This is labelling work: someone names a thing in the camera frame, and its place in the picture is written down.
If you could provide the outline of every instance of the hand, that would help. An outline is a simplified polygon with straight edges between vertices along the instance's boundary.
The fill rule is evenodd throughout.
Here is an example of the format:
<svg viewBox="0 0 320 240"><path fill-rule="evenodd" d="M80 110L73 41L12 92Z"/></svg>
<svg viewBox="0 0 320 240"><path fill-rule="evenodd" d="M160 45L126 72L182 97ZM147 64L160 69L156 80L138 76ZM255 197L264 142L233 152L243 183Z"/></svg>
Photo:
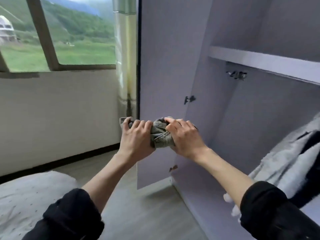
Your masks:
<svg viewBox="0 0 320 240"><path fill-rule="evenodd" d="M198 130L190 121L182 119L164 118L170 124L166 130L171 133L175 143L172 148L177 154L193 161L197 156L209 149L203 142Z"/></svg>
<svg viewBox="0 0 320 240"><path fill-rule="evenodd" d="M129 129L129 121L130 117L123 122L120 148L117 154L125 157L134 165L155 151L150 145L150 130L153 122L136 120Z"/></svg>

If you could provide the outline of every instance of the gray denim jacket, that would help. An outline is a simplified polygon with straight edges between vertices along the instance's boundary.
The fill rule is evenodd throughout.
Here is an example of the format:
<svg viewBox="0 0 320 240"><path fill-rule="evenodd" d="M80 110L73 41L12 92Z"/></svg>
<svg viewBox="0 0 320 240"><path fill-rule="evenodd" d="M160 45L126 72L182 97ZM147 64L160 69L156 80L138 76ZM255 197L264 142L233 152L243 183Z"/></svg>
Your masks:
<svg viewBox="0 0 320 240"><path fill-rule="evenodd" d="M120 126L123 128L123 122L126 118L120 118ZM129 128L132 127L134 123L133 117L130 117ZM165 118L162 117L153 122L151 127L151 146L153 148L164 148L164 147L174 147L174 140L171 134L166 131L166 126L169 125Z"/></svg>

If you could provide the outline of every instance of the window pane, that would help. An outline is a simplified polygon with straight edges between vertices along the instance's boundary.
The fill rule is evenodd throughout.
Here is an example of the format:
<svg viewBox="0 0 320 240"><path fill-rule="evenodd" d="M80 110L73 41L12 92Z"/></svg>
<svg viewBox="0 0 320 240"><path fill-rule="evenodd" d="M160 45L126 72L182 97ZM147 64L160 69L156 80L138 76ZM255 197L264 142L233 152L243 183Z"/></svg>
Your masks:
<svg viewBox="0 0 320 240"><path fill-rule="evenodd" d="M112 0L41 0L60 64L115 64Z"/></svg>
<svg viewBox="0 0 320 240"><path fill-rule="evenodd" d="M11 72L49 71L26 0L0 0L0 50Z"/></svg>

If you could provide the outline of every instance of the grass field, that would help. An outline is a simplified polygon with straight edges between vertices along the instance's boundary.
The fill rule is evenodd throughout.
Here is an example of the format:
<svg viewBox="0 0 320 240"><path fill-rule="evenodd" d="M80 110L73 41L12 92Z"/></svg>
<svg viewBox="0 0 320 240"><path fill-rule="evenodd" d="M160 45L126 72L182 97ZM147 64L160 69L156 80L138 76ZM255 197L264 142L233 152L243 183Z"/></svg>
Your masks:
<svg viewBox="0 0 320 240"><path fill-rule="evenodd" d="M115 64L115 45L77 41L74 46L56 43L60 64ZM1 47L2 55L11 72L48 71L45 55L40 45L13 44Z"/></svg>

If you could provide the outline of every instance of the window frame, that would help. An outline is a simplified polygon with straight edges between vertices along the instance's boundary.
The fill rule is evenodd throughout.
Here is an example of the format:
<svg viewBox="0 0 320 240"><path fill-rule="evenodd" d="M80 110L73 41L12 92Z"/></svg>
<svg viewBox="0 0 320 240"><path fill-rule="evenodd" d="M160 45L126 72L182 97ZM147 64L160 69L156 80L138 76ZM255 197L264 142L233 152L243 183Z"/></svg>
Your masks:
<svg viewBox="0 0 320 240"><path fill-rule="evenodd" d="M49 27L46 22L40 0L26 0L34 27L37 31L39 41L46 58L50 71L88 71L88 70L114 70L115 64L60 64L54 44L50 35ZM0 73L37 73L33 72L11 72L4 60L0 50Z"/></svg>

